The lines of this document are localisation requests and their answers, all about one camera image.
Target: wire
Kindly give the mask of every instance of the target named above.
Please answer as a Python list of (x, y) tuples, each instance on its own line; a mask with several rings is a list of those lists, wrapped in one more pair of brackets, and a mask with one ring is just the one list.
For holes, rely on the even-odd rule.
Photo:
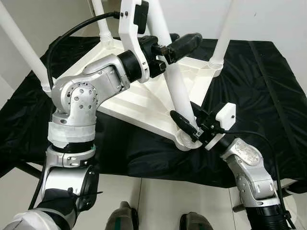
[(36, 200), (37, 200), (37, 197), (38, 197), (40, 188), (41, 188), (41, 186), (42, 186), (42, 184), (43, 184), (45, 168), (46, 168), (46, 159), (45, 159), (45, 161), (44, 161), (42, 173), (41, 173), (41, 175), (40, 175), (39, 181), (38, 181), (38, 183), (37, 183), (37, 186), (36, 186), (36, 189), (35, 189), (35, 192), (34, 192), (34, 194), (33, 194), (33, 197), (32, 197), (32, 200), (31, 200), (31, 203), (30, 203), (30, 205), (29, 205), (28, 210), (31, 210), (31, 209), (34, 208), (34, 205), (35, 205), (35, 202), (36, 202)]
[[(52, 121), (52, 114), (53, 114), (53, 112), (55, 111), (55, 109), (56, 109), (56, 107), (55, 107), (54, 104), (52, 103), (52, 104), (51, 104), (51, 108), (50, 108), (50, 115), (49, 115), (49, 116), (50, 116), (50, 118), (49, 118), (50, 121)], [(44, 160), (44, 164), (43, 164), (43, 168), (42, 168), (42, 173), (41, 173), (40, 178), (39, 178), (39, 180), (38, 180), (38, 183), (37, 183), (37, 186), (36, 186), (36, 188), (35, 188), (35, 191), (34, 191), (34, 194), (33, 194), (32, 199), (31, 199), (31, 203), (30, 203), (30, 205), (29, 205), (28, 210), (31, 210), (31, 209), (34, 208), (34, 205), (35, 205), (35, 202), (36, 202), (36, 200), (37, 200), (37, 197), (38, 197), (40, 188), (42, 187), (43, 180), (44, 180), (44, 172), (45, 172), (45, 170), (46, 170), (46, 161), (47, 161), (47, 159), (46, 159), (46, 156), (45, 156), (45, 160)]]
[(282, 192), (282, 185), (281, 185), (281, 182), (280, 182), (280, 174), (279, 174), (279, 169), (278, 169), (277, 156), (276, 156), (276, 153), (275, 153), (274, 148), (273, 148), (272, 144), (270, 143), (270, 141), (264, 135), (257, 133), (257, 132), (253, 132), (253, 131), (246, 131), (246, 130), (228, 131), (228, 130), (224, 130), (224, 129), (219, 129), (218, 132), (219, 133), (225, 133), (225, 134), (252, 134), (252, 135), (255, 135), (255, 136), (262, 138), (267, 143), (267, 145), (271, 149), (272, 156), (273, 156), (273, 164), (274, 164), (274, 167), (275, 167), (276, 182), (277, 182), (277, 195), (278, 195), (278, 198), (280, 200), (280, 204), (281, 204), (283, 214), (285, 215), (285, 217), (286, 217), (287, 221), (289, 222), (291, 228), (296, 229), (293, 222), (291, 221), (290, 213), (286, 210), (285, 205), (284, 205), (283, 192)]
[(65, 34), (63, 34), (62, 36), (58, 37), (50, 46), (48, 54), (47, 54), (47, 75), (48, 75), (48, 81), (49, 81), (49, 85), (50, 85), (50, 89), (52, 89), (53, 87), (53, 76), (52, 76), (52, 69), (51, 69), (51, 61), (53, 58), (53, 54), (55, 49), (58, 47), (58, 45), (60, 44), (60, 42), (62, 42), (65, 38), (69, 37), (70, 35), (72, 35), (73, 33), (77, 32), (78, 30), (80, 30), (81, 28), (97, 22), (101, 19), (105, 19), (105, 18), (109, 18), (109, 17), (114, 17), (116, 19), (119, 19), (119, 12), (109, 12), (109, 13), (105, 13), (105, 14), (101, 14), (98, 15), (96, 17), (90, 18), (82, 23), (80, 23), (79, 25), (75, 26), (74, 28), (71, 28), (69, 31), (67, 31)]
[(289, 209), (294, 215), (296, 215), (296, 219), (297, 219), (298, 222), (301, 224), (301, 227), (302, 227), (304, 230), (307, 230), (307, 229), (304, 227), (305, 224), (303, 224), (303, 223), (304, 223), (303, 220), (302, 220), (303, 218), (302, 218), (297, 212), (295, 212), (293, 209), (290, 208), (290, 205), (288, 204), (287, 199), (284, 201), (284, 203), (288, 206), (288, 209)]

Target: silver robotic arm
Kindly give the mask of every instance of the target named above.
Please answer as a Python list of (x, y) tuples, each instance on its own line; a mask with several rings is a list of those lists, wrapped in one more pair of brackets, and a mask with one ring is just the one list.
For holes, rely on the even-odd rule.
[[(146, 11), (148, 5), (144, 5), (141, 10)], [(71, 230), (78, 215), (96, 201), (99, 170), (95, 164), (94, 137), (99, 105), (127, 90), (130, 83), (143, 82), (145, 73), (151, 78), (163, 73), (166, 64), (157, 55), (165, 56), (168, 64), (172, 64), (196, 49), (202, 37), (188, 34), (169, 46), (158, 45), (155, 36), (135, 39), (139, 47), (118, 56), (106, 56), (86, 66), (79, 75), (55, 82), (51, 96), (56, 111), (48, 129), (51, 146), (46, 151), (41, 202), (36, 208), (16, 215), (5, 230)], [(143, 57), (145, 65), (140, 63)]]
[(219, 154), (235, 176), (241, 201), (253, 230), (287, 230), (290, 216), (282, 207), (274, 182), (263, 164), (262, 154), (229, 130), (235, 123), (236, 107), (221, 103), (210, 113), (191, 103), (199, 129), (176, 111), (171, 116), (191, 138), (201, 141), (211, 154)]

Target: gray shoe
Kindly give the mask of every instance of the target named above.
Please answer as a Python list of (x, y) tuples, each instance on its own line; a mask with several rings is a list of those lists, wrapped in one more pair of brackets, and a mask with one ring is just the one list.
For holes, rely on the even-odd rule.
[(180, 230), (213, 230), (209, 221), (195, 212), (182, 215)]
[(109, 217), (106, 230), (138, 230), (138, 213), (134, 208), (130, 208), (127, 201), (120, 203), (120, 208), (115, 210)]

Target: tiled floor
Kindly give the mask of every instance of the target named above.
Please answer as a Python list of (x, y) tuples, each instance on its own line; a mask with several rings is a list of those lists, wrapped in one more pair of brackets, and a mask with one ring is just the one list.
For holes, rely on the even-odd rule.
[[(14, 169), (0, 179), (0, 229), (27, 210), (37, 179)], [(249, 230), (245, 211), (232, 212), (239, 204), (237, 188), (222, 189), (188, 182), (100, 175), (95, 206), (81, 213), (74, 230), (103, 230), (109, 215), (123, 200), (138, 209), (140, 230), (178, 230), (180, 216), (190, 211), (204, 215), (215, 230)], [(307, 227), (307, 195), (286, 199), (297, 229)]]

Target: black fabric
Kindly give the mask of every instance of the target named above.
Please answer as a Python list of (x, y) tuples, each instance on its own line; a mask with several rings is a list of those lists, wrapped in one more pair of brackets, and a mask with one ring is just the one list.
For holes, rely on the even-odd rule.
[[(55, 54), (55, 76), (98, 42), (97, 37), (67, 39)], [(216, 40), (204, 39), (190, 56), (209, 60), (215, 45)], [(237, 122), (233, 130), (257, 131), (270, 140), (278, 155), (282, 178), (306, 179), (307, 99), (272, 42), (230, 42), (223, 71), (213, 79), (202, 107), (210, 111), (220, 102), (236, 104)], [(1, 127), (5, 127), (0, 130), (2, 160), (43, 160), (48, 146), (50, 107), (50, 99), (30, 73), (0, 111)], [(96, 116), (95, 144), (101, 173), (219, 187), (235, 185), (232, 172), (216, 153), (203, 148), (182, 152), (159, 135), (100, 112)], [(275, 177), (272, 154), (266, 143), (254, 136), (237, 136), (261, 151), (266, 169)]]

